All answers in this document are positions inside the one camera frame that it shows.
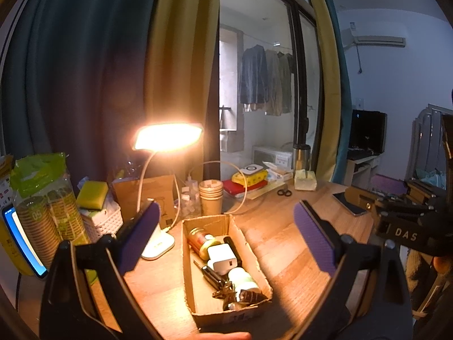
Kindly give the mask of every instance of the glass pane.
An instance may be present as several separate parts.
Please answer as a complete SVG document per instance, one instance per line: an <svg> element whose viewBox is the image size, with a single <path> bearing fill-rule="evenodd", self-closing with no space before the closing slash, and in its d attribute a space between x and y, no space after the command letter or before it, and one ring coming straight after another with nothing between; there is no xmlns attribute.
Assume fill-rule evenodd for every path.
<svg viewBox="0 0 453 340"><path fill-rule="evenodd" d="M236 111L228 105L231 109L219 114L225 129L220 134L221 159L244 167L268 159L268 153L272 158L276 151L287 151L279 162L291 167L295 60L286 4L221 0L220 28L220 106L237 105ZM226 130L234 126L235 131ZM255 147L264 147L266 154L257 154ZM223 180L233 173L222 165Z"/></svg>
<svg viewBox="0 0 453 340"><path fill-rule="evenodd" d="M307 116L309 131L307 144L313 150L318 128L320 66L316 28L302 14L300 15L302 35L304 38L305 66L307 68Z"/></svg>

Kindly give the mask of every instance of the open cardboard box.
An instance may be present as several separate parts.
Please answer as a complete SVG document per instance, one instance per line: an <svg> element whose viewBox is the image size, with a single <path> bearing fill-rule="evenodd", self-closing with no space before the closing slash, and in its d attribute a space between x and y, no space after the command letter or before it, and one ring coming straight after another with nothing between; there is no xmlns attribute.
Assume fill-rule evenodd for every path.
<svg viewBox="0 0 453 340"><path fill-rule="evenodd" d="M237 311L223 311L223 300L212 298L215 289L204 279L200 269L193 263L194 260L202 263L201 258L190 248L187 242L187 235L194 228L204 228L221 242L223 242L224 236L231 236L241 256L244 270L253 277L268 299ZM241 229L237 227L232 215L204 216L183 220L182 231L185 299L198 327L246 320L256 317L268 308L272 300L272 288L261 271L257 257L245 240Z"/></svg>

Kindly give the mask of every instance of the wooden tabletop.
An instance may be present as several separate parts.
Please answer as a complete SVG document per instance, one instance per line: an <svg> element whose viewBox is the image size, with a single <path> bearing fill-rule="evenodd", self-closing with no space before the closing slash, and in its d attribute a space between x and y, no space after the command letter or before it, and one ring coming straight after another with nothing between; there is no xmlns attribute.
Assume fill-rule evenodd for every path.
<svg viewBox="0 0 453 340"><path fill-rule="evenodd" d="M273 287L272 306L261 317L203 331L249 331L254 339L260 340L287 339L297 331L329 276L319 270L293 222L294 205L301 199L308 200L318 215L330 221L340 234L350 234L365 243L371 233L371 216L355 218L332 196L345 188L319 182L317 191L302 192L290 186L291 197L277 196L276 191L271 191L246 202L236 215L236 223ZM125 280L160 334L168 340L182 340L198 329L184 301L181 224L170 233L175 238L175 247L156 261L140 260L135 270L125 275ZM118 330L99 283L93 286L93 293L105 323Z"/></svg>

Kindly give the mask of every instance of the bolt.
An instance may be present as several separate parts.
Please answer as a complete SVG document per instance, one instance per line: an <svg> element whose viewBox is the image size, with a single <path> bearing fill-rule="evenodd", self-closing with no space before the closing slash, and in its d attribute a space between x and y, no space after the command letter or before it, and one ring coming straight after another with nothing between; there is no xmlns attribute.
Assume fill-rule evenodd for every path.
<svg viewBox="0 0 453 340"><path fill-rule="evenodd" d="M393 240L387 239L386 242L384 243L384 246L389 249L394 249L395 242Z"/></svg>
<svg viewBox="0 0 453 340"><path fill-rule="evenodd" d="M348 234L341 235L341 241L345 244L352 244L355 242L354 238Z"/></svg>

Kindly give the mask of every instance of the lamp head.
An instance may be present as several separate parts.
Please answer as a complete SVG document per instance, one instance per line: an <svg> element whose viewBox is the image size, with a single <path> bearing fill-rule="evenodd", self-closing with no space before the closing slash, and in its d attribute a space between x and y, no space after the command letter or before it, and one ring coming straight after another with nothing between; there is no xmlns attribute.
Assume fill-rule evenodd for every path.
<svg viewBox="0 0 453 340"><path fill-rule="evenodd" d="M199 140L203 127L200 124L155 124L139 129L135 150L171 152L180 150Z"/></svg>

